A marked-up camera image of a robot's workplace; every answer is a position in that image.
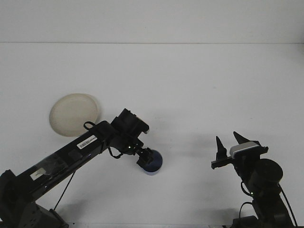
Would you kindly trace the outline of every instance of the wire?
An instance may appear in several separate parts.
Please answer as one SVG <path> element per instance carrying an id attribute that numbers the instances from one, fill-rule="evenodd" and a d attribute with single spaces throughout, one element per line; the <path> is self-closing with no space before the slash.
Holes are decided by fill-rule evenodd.
<path id="1" fill-rule="evenodd" d="M 123 155 L 123 153 L 120 153 L 119 155 L 114 156 L 113 153 L 112 153 L 112 151 L 111 151 L 111 148 L 110 148 L 110 147 L 108 148 L 108 150 L 109 150 L 110 155 L 111 155 L 112 157 L 116 158 L 116 159 L 119 159 L 119 158 Z"/>
<path id="2" fill-rule="evenodd" d="M 291 206 L 290 206 L 289 201 L 288 201 L 288 199 L 287 199 L 287 197 L 286 197 L 286 195 L 285 195 L 285 192 L 283 191 L 283 189 L 282 189 L 282 187 L 281 187 L 280 184 L 279 184 L 279 187 L 280 187 L 280 189 L 281 189 L 281 191 L 282 191 L 282 194 L 283 194 L 283 196 L 284 196 L 284 198 L 285 198 L 285 200 L 286 200 L 286 203 L 287 203 L 287 205 L 288 205 L 288 207 L 289 207 L 290 213 L 291 213 L 291 215 L 292 215 L 292 217 L 293 217 L 293 219 L 294 219 L 295 227 L 298 228 L 298 224 L 297 224 L 297 222 L 296 222 L 296 220 L 295 220 L 294 212 L 293 212 L 293 210 L 291 209 Z"/>
<path id="3" fill-rule="evenodd" d="M 238 220 L 239 220 L 240 225 L 242 225 L 242 224 L 241 224 L 241 223 L 242 223 L 242 221 L 241 221 L 241 220 L 242 220 L 242 219 L 241 219 L 241 211 L 242 211 L 243 206 L 246 205 L 246 204 L 252 205 L 252 202 L 244 202 L 244 203 L 242 204 L 241 208 L 239 209 Z"/>
<path id="4" fill-rule="evenodd" d="M 54 207 L 54 210 L 56 210 L 56 207 L 58 206 L 58 204 L 59 204 L 59 202 L 61 201 L 63 195 L 65 194 L 65 192 L 66 192 L 66 190 L 67 190 L 69 184 L 71 183 L 72 178 L 74 177 L 75 172 L 73 172 L 73 174 L 72 174 L 70 180 L 68 181 L 68 183 L 67 183 L 67 185 L 66 185 L 66 188 L 63 190 L 63 193 L 62 193 L 62 195 L 60 196 L 60 198 L 59 198 L 59 200 L 58 200 L 56 206 Z"/>
<path id="5" fill-rule="evenodd" d="M 244 184 L 244 182 L 242 181 L 242 182 L 241 182 L 241 189 L 242 189 L 243 193 L 245 193 L 246 195 L 252 197 L 252 195 L 244 189 L 243 184 Z"/>

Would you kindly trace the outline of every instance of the barcode sticker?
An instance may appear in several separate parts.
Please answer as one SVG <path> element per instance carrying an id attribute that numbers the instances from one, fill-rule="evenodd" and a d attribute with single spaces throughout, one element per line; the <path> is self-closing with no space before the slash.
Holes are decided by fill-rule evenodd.
<path id="1" fill-rule="evenodd" d="M 87 139 L 83 140 L 81 143 L 78 143 L 77 147 L 79 149 L 83 149 L 90 143 L 94 142 L 96 139 L 97 139 L 97 137 L 95 135 L 92 135 L 92 136 L 88 137 Z"/>
<path id="2" fill-rule="evenodd" d="M 33 172 L 30 177 L 33 179 L 33 180 L 36 180 L 38 179 L 39 177 L 41 177 L 42 175 L 46 174 L 46 170 L 43 169 L 43 168 L 40 168 L 38 169 L 37 171 Z"/>

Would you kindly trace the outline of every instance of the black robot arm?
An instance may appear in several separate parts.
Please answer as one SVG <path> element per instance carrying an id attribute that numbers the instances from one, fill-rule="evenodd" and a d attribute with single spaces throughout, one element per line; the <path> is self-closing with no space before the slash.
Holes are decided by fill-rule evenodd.
<path id="1" fill-rule="evenodd" d="M 147 133 L 149 126 L 127 109 L 111 124 L 102 121 L 85 124 L 88 132 L 46 157 L 18 176 L 11 170 L 0 176 L 0 217 L 6 228 L 68 227 L 54 211 L 47 211 L 35 201 L 74 173 L 96 155 L 110 147 L 121 155 L 139 155 L 139 164 L 147 172 L 157 171 L 162 165 L 161 155 L 143 148 L 138 136 Z"/>
<path id="2" fill-rule="evenodd" d="M 252 197 L 255 216 L 237 218 L 233 220 L 233 228 L 293 228 L 288 210 L 284 205 L 280 193 L 279 182 L 283 176 L 282 168 L 273 160 L 261 159 L 260 155 L 267 153 L 268 147 L 263 147 L 258 141 L 250 141 L 238 133 L 234 136 L 239 145 L 230 149 L 230 156 L 226 155 L 226 148 L 217 137 L 217 159 L 211 163 L 213 169 L 227 164 L 233 164 L 237 174 L 248 190 L 244 193 Z"/>

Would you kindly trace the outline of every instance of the white label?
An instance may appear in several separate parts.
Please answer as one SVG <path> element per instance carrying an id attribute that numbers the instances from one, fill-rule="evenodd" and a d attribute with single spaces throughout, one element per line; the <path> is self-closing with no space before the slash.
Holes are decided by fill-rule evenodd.
<path id="1" fill-rule="evenodd" d="M 39 177 L 41 177 L 43 174 L 46 174 L 46 171 L 45 171 L 45 169 L 40 168 L 40 169 L 38 169 L 36 172 L 32 173 L 32 174 L 30 175 L 30 177 L 31 177 L 33 180 L 36 180 L 36 179 L 38 179 Z"/>
<path id="2" fill-rule="evenodd" d="M 92 135 L 90 137 L 88 137 L 87 139 L 83 140 L 81 143 L 77 144 L 77 147 L 79 149 L 83 149 L 85 148 L 88 144 L 94 142 L 95 140 L 97 140 L 97 137 L 95 135 Z"/>

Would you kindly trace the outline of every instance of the white tabletop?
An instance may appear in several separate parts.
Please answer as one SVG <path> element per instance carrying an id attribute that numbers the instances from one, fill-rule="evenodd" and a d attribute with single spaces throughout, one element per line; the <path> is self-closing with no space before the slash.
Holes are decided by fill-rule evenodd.
<path id="1" fill-rule="evenodd" d="M 304 223 L 304 45 L 0 44 L 1 172 L 16 175 L 74 138 L 48 115 L 70 93 L 93 95 L 101 120 L 128 108 L 149 126 L 140 139 L 164 158 L 155 176 L 137 157 L 97 156 L 76 172 L 58 213 L 67 222 L 231 224 L 250 200 L 233 167 L 212 170 L 218 135 L 269 146 Z M 65 180 L 38 203 L 54 207 Z M 248 206 L 244 215 L 253 214 Z"/>

